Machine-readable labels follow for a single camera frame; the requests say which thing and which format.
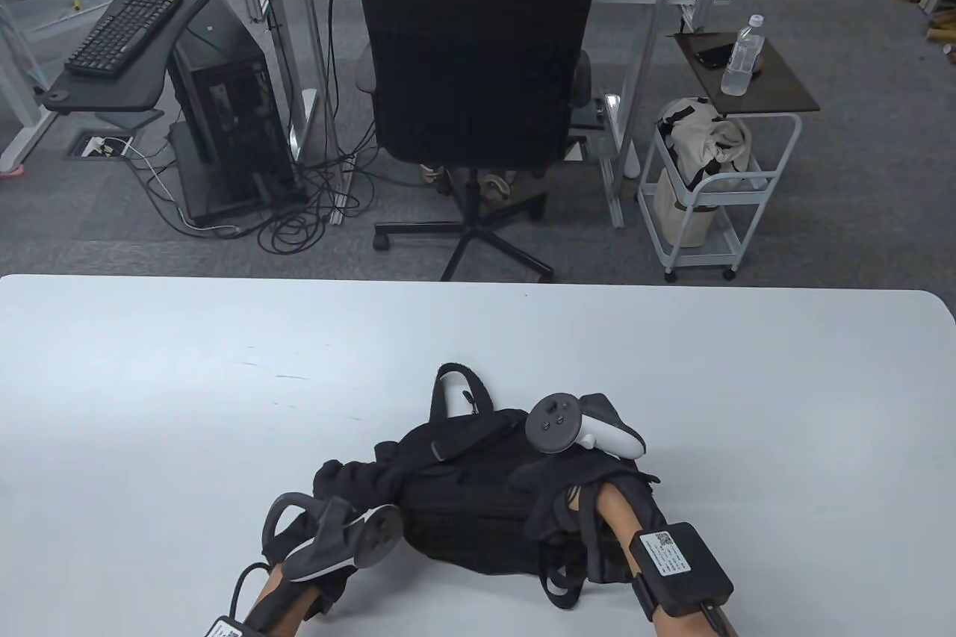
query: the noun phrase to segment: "rolling cart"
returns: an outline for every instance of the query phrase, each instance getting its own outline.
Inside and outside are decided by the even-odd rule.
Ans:
[[[783,170],[786,169],[786,163],[789,162],[789,157],[791,157],[793,148],[795,148],[800,137],[800,132],[802,132],[803,120],[800,115],[806,112],[816,112],[820,109],[813,97],[800,83],[798,77],[793,74],[791,68],[786,66],[785,61],[769,40],[765,40],[764,49],[760,55],[764,63],[763,69],[760,74],[754,76],[747,94],[743,97],[731,97],[723,94],[720,91],[720,83],[724,70],[707,69],[697,60],[695,54],[702,50],[711,49],[711,47],[733,43],[736,37],[737,35],[733,32],[724,32],[677,35],[675,39],[680,50],[683,51],[683,56],[690,63],[694,74],[704,88],[704,92],[710,98],[711,104],[721,115],[732,119],[751,120],[772,117],[785,118],[792,121],[793,131],[789,136],[789,141],[786,142],[783,155],[774,169],[763,169],[758,164],[755,153],[751,153],[751,162],[745,172],[737,174],[720,173],[708,176],[694,187],[694,190],[689,190],[684,186],[675,158],[665,145],[659,125],[656,126],[648,149],[648,156],[642,168],[641,182],[639,182],[634,198],[641,206],[641,213],[645,218],[645,223],[648,224],[648,231],[660,263],[665,268],[665,281],[668,283],[677,281],[676,269],[683,266],[723,266],[724,279],[733,281],[736,278],[741,261],[747,254],[747,248],[751,245],[752,238],[754,238],[757,225],[760,223],[764,210],[767,208],[772,194],[774,194],[774,189],[776,189]],[[663,166],[665,166],[667,175],[673,185],[676,200],[680,203],[680,207],[686,208],[683,225],[680,227],[680,233],[673,245],[668,244],[663,237],[662,229],[659,227],[657,217],[651,207],[658,185],[649,184],[648,177],[651,176],[651,167],[658,156],[662,159]],[[719,181],[726,182],[730,177],[741,180],[733,190],[707,192],[707,187],[711,184]],[[744,237],[741,238],[727,214],[726,207],[747,205],[756,206],[757,210],[750,225],[744,231]],[[717,216],[714,218],[713,226],[711,226],[710,233],[707,235],[707,241],[698,247],[682,246],[693,210],[699,207],[714,206],[717,207]]]

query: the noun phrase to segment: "white cable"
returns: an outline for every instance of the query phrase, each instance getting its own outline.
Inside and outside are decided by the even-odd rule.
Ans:
[[[242,231],[242,229],[240,229],[238,226],[235,226],[233,224],[228,224],[223,226],[205,226],[205,227],[194,226],[194,224],[190,224],[187,221],[187,218],[185,218],[185,214],[182,213],[182,209],[180,208],[180,205],[176,202],[176,199],[173,198],[172,193],[170,192],[170,189],[168,189],[168,187],[163,183],[163,179],[160,179],[160,176],[156,173],[156,170],[153,169],[153,165],[149,161],[149,157],[144,155],[142,152],[140,152],[140,150],[137,149],[136,146],[130,145],[130,149],[133,149],[133,152],[136,152],[137,155],[140,156],[140,159],[143,159],[143,161],[146,162],[147,167],[149,168],[150,172],[153,174],[153,178],[156,179],[156,181],[160,184],[161,187],[163,187],[163,191],[167,195],[167,198],[170,200],[172,205],[176,207],[176,211],[179,214],[180,220],[182,221],[182,224],[184,224],[184,226],[187,226],[189,229],[192,229],[195,232],[211,232],[211,231],[216,231],[217,229],[232,229],[232,231],[234,231],[236,234],[239,234]]]

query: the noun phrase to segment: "chair armrest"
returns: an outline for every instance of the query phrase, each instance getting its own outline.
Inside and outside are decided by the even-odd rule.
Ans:
[[[365,94],[374,94],[378,81],[375,77],[375,64],[372,61],[372,45],[366,44],[356,64],[356,87]]]
[[[577,67],[574,67],[574,83],[571,84],[571,101],[569,104],[574,109],[587,107],[591,101],[591,58],[588,53],[581,50],[581,56],[577,58]]]

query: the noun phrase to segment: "backpack handle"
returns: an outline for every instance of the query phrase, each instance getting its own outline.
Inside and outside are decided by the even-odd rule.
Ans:
[[[491,402],[491,395],[488,395],[488,389],[471,368],[461,364],[444,364],[439,368],[434,388],[431,389],[431,415],[428,417],[428,422],[439,423],[448,418],[448,401],[444,395],[444,386],[441,384],[441,379],[448,373],[461,373],[465,377],[465,381],[468,382],[468,390],[463,391],[465,400],[471,403],[474,412],[494,412],[494,404]]]

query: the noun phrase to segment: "black backpack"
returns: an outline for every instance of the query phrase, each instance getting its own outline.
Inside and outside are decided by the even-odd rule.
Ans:
[[[468,381],[471,415],[448,416],[441,378],[451,372]],[[544,457],[525,436],[527,417],[516,408],[495,411],[470,368],[445,364],[432,389],[428,422],[397,443],[379,443],[376,460],[402,474],[396,503],[413,548],[484,575],[536,575],[547,598],[570,609],[588,576],[584,543],[573,534],[547,544],[529,539],[524,523],[533,497],[509,487],[517,467]],[[604,561],[602,574],[591,579],[630,582],[624,554],[609,530],[601,536],[601,552],[619,559]]]

